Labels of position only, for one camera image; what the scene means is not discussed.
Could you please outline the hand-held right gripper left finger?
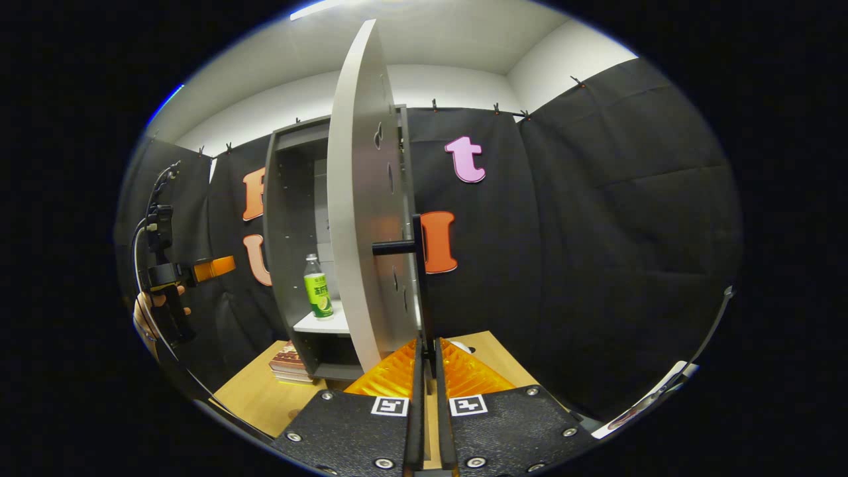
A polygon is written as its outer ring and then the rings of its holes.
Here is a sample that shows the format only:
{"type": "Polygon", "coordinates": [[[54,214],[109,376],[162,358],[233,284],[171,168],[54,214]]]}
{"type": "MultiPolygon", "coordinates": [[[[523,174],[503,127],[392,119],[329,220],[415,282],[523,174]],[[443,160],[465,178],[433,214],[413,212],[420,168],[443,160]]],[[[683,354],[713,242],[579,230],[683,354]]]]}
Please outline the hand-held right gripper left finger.
{"type": "Polygon", "coordinates": [[[422,345],[412,339],[348,390],[319,390],[272,447],[321,476],[412,476],[424,459],[422,345]]]}

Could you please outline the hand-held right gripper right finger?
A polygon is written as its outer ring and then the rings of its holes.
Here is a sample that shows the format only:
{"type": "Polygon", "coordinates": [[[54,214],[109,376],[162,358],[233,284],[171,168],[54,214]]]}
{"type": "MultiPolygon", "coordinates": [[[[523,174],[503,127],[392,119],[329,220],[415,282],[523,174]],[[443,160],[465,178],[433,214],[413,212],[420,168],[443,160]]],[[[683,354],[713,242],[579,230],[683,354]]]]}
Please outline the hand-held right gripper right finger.
{"type": "Polygon", "coordinates": [[[453,476],[536,476],[599,441],[540,384],[514,386],[450,341],[434,344],[441,466],[453,476]]]}

